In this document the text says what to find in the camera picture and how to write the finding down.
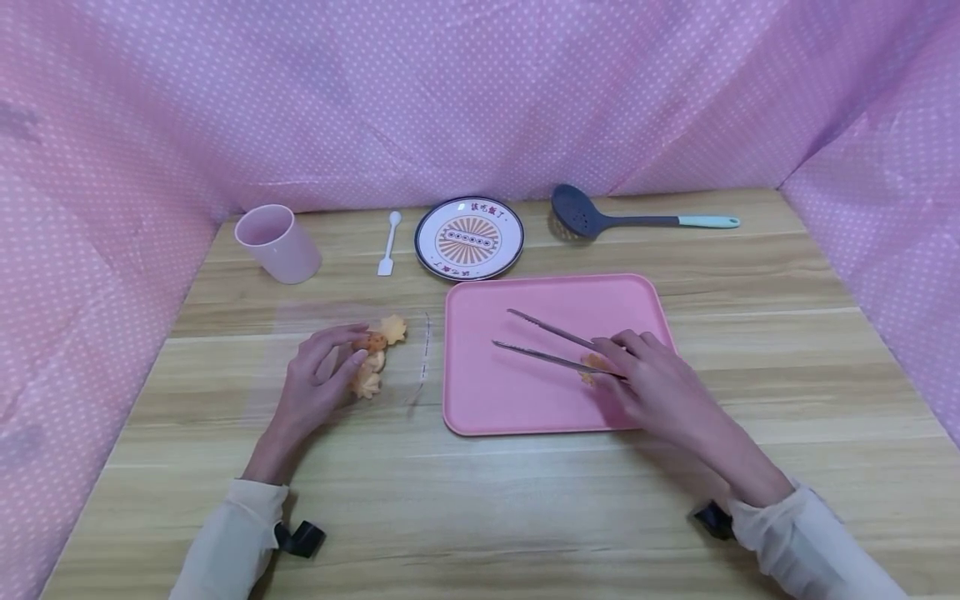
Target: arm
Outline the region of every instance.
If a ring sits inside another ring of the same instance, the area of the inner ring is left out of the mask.
[[[242,600],[278,548],[285,485],[309,435],[343,397],[367,353],[348,344],[366,336],[364,324],[334,327],[300,345],[267,430],[227,499],[204,522],[190,546],[172,600]]]
[[[656,337],[624,331],[593,342],[628,377],[597,382],[639,426],[692,452],[730,485],[737,540],[786,592],[801,600],[907,597],[823,500],[788,479]]]

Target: mint green handle tip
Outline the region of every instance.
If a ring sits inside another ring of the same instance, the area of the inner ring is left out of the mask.
[[[740,220],[730,215],[680,215],[680,225],[689,228],[736,229]]]

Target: sleeve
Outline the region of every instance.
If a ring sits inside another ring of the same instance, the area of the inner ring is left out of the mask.
[[[907,595],[810,488],[758,509],[732,499],[733,532],[760,571],[800,600],[900,600]]]
[[[278,548],[289,488],[234,479],[190,545],[171,600],[246,600]]]

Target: hand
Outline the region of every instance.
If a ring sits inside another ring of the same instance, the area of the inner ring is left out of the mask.
[[[595,375],[597,383],[643,429],[693,451],[736,427],[697,373],[653,333],[628,329],[593,343],[627,377]]]
[[[777,504],[794,488],[747,432],[720,408],[697,373],[654,334],[621,331],[592,340],[627,382],[594,379],[637,425],[700,458],[756,507]]]
[[[329,419],[346,395],[350,380],[367,358],[350,344],[367,336],[367,324],[318,331],[300,344],[287,366],[274,418],[257,442],[241,479],[281,485],[303,441]]]
[[[349,345],[367,335],[365,323],[342,325],[318,331],[300,344],[297,356],[287,366],[287,379],[271,427],[304,439],[324,424],[367,358],[366,350],[350,353]],[[327,358],[333,358],[330,354],[334,350],[340,364],[331,367]]]

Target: tongs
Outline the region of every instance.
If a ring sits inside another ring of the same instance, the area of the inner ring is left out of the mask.
[[[520,317],[520,318],[523,319],[524,321],[529,321],[530,323],[536,325],[536,326],[539,327],[540,329],[545,329],[546,331],[549,331],[550,333],[553,333],[554,335],[559,335],[560,337],[564,338],[565,340],[569,340],[570,342],[573,342],[574,344],[579,344],[580,346],[583,346],[584,348],[586,348],[586,349],[588,349],[588,350],[590,350],[590,351],[592,351],[592,352],[599,352],[599,350],[597,349],[597,346],[596,346],[593,342],[588,342],[587,340],[578,338],[577,336],[573,335],[572,333],[569,333],[569,332],[567,332],[567,331],[563,331],[563,330],[560,329],[559,327],[555,327],[555,326],[553,326],[553,325],[551,325],[551,324],[546,324],[546,323],[544,323],[543,321],[541,321],[540,319],[535,319],[534,317],[531,317],[530,315],[526,315],[526,314],[524,314],[524,313],[521,313],[520,311],[518,311],[518,310],[516,310],[516,309],[514,309],[514,308],[508,308],[508,309],[507,309],[507,312],[508,312],[508,313],[511,313],[511,314],[514,314],[514,315],[517,315],[518,317]],[[493,342],[493,345],[494,345],[494,346],[497,346],[497,347],[499,347],[499,348],[505,348],[505,349],[507,349],[507,350],[512,350],[512,351],[514,351],[514,352],[519,352],[520,354],[526,354],[527,356],[533,356],[534,358],[539,358],[540,360],[546,361],[546,362],[548,362],[548,363],[553,363],[553,364],[555,364],[555,365],[560,365],[561,367],[567,367],[568,369],[573,369],[574,371],[590,372],[590,373],[602,373],[602,374],[604,374],[604,375],[610,375],[610,376],[612,376],[612,377],[616,377],[617,379],[620,379],[620,380],[626,380],[626,379],[627,379],[626,377],[624,377],[623,375],[621,375],[621,374],[619,374],[619,373],[609,372],[609,371],[605,371],[605,370],[603,370],[603,369],[597,369],[596,367],[591,367],[590,365],[583,365],[583,364],[581,364],[581,363],[575,363],[575,362],[573,362],[572,360],[566,360],[565,358],[561,358],[561,357],[559,357],[559,356],[554,356],[554,355],[552,355],[552,354],[547,354],[546,352],[540,352],[539,350],[534,350],[534,349],[530,349],[530,348],[521,348],[521,347],[519,347],[519,346],[514,346],[514,345],[512,345],[512,344],[506,344],[506,343],[500,342],[500,341],[498,341],[498,340],[491,340],[491,341]]]

